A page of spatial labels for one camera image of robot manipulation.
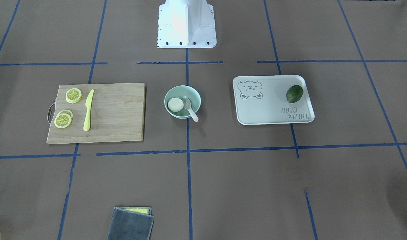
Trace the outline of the white ceramic spoon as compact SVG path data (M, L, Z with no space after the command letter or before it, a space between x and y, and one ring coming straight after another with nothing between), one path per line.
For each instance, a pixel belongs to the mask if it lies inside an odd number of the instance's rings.
M183 108L185 108L185 109L189 112L191 118L192 118L195 122L198 122L198 121L199 121L199 118L198 118L197 114L195 113L195 111L192 109L192 105L191 105L190 99L188 99L188 98L182 98L181 100L182 100L182 102L183 102Z

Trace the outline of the white steamed bun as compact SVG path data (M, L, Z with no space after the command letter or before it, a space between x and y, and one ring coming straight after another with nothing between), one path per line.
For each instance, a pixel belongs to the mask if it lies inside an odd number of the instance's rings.
M171 98L167 102L167 108L171 112L179 112L184 108L184 103L180 98Z

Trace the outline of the green ceramic bowl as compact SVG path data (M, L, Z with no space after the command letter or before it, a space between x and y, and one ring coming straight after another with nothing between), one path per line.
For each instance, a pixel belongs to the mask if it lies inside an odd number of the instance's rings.
M179 85L175 86L172 89L170 89L164 98L164 103L165 103L165 109L169 114L171 114L173 117L178 118L178 119L188 119L191 117L191 114L189 111L185 108L182 108L180 111L171 111L171 109L168 107L168 102L173 99L173 98L187 98L191 102L191 109L197 113L199 111L199 108L201 106L201 97L198 91L196 91L194 88L186 85Z

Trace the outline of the cream bear tray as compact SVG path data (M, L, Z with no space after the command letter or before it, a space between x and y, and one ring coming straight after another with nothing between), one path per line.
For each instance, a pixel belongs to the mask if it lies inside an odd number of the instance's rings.
M290 103L287 91L294 85L304 93ZM299 75L237 76L233 90L237 120L242 125L310 123L315 119L306 82Z

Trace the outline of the bamboo cutting board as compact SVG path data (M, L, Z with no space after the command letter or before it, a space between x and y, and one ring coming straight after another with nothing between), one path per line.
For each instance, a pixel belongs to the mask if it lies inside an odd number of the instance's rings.
M71 88L82 91L82 99L74 104L66 102L65 94ZM86 114L85 101L94 89L91 126L83 131ZM60 85L55 101L54 115L62 110L73 112L71 125L64 129L51 122L47 143L99 143L140 141L144 138L146 85L144 83Z

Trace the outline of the green avocado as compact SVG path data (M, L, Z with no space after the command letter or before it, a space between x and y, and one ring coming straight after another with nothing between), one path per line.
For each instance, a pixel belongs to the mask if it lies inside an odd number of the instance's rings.
M293 85L286 92L286 100L289 103L298 102L303 94L304 90L300 85Z

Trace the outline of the yellow sponge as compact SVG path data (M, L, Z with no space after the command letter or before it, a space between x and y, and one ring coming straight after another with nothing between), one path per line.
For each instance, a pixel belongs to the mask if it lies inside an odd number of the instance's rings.
M137 207L137 206L135 206L135 207L118 207L118 208L126 210L126 211L140 213L140 214L147 214L147 215L152 214L152 208L150 208L150 207Z

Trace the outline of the yellow plastic knife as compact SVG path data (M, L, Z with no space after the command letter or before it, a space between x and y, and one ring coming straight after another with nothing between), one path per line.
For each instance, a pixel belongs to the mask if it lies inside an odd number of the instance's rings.
M84 124L83 124L83 131L87 132L90 129L91 126L91 111L92 111L92 101L93 101L93 95L94 95L95 90L92 89L85 101L85 106L86 106L86 114L85 114L85 119L84 119Z

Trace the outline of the grey folded cloth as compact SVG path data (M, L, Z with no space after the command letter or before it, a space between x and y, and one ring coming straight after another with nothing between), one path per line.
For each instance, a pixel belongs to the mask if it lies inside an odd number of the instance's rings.
M114 207L108 240L149 240L154 217Z

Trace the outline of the lemon slice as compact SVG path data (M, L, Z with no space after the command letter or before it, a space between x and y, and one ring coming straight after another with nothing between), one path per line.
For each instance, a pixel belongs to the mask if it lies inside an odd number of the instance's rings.
M66 114L66 115L69 115L71 117L71 119L73 118L73 112L69 109L60 111L56 116L58 117L61 114Z
M70 104L77 103L82 99L82 91L78 88L71 88L66 91L65 99Z
M59 129L67 128L71 125L72 118L69 114L62 113L55 117L54 125Z

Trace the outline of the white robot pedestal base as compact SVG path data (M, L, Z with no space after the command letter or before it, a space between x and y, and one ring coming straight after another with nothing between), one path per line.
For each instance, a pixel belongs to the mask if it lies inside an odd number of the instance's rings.
M166 0L158 11L157 48L214 48L213 5L206 0Z

